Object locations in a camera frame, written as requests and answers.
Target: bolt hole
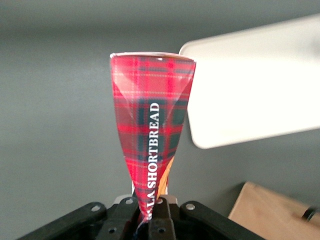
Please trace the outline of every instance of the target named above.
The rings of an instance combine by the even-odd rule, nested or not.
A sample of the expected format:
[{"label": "bolt hole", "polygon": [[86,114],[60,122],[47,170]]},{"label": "bolt hole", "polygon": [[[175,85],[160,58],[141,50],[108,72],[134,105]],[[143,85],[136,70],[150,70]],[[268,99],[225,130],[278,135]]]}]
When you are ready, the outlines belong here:
[{"label": "bolt hole", "polygon": [[163,234],[166,231],[164,227],[158,228],[158,233]]},{"label": "bolt hole", "polygon": [[109,234],[114,234],[117,231],[116,227],[110,228],[109,229]]}]

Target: metal fastener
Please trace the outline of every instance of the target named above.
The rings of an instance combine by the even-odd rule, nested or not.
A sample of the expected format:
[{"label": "metal fastener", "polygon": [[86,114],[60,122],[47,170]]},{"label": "metal fastener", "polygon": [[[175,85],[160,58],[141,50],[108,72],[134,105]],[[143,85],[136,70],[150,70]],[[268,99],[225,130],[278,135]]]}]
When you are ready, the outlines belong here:
[{"label": "metal fastener", "polygon": [[133,202],[132,198],[129,198],[125,201],[125,204],[132,204]]},{"label": "metal fastener", "polygon": [[186,209],[188,209],[188,210],[194,210],[195,208],[196,208],[196,206],[195,205],[193,205],[192,203],[188,203],[187,205],[185,205],[185,207],[186,207]]},{"label": "metal fastener", "polygon": [[100,209],[101,209],[101,206],[95,205],[94,207],[91,208],[91,211],[96,212],[96,211],[99,211]]}]

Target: red tartan paper cone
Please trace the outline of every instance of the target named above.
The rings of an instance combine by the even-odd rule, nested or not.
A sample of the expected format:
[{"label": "red tartan paper cone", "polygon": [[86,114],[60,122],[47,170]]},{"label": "red tartan paper cone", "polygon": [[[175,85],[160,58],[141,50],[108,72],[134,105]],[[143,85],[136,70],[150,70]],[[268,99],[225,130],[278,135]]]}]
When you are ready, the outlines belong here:
[{"label": "red tartan paper cone", "polygon": [[196,63],[159,52],[114,53],[110,58],[119,138],[147,222],[167,185]]}]

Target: tartan pattern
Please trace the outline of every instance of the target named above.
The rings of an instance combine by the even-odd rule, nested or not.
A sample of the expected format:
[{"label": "tartan pattern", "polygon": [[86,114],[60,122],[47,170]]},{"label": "tartan pattern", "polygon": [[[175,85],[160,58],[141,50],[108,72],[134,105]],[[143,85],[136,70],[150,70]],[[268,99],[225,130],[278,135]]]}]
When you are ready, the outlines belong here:
[{"label": "tartan pattern", "polygon": [[[114,55],[110,60],[114,109],[124,159],[144,221],[147,196],[155,190],[175,155],[196,63],[191,59],[150,55]],[[149,189],[150,105],[159,105],[156,187]]]}]

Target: gray wall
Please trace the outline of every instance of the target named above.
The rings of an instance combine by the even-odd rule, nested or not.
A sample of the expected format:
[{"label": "gray wall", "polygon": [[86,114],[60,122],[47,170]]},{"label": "gray wall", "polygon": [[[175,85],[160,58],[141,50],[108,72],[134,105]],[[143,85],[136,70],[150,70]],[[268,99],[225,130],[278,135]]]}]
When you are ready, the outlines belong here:
[{"label": "gray wall", "polygon": [[[178,53],[191,40],[315,13],[318,0],[2,1],[0,239],[130,193],[111,53]],[[186,119],[169,192],[227,216],[252,181],[319,206],[319,156],[320,130],[198,149]]]}]

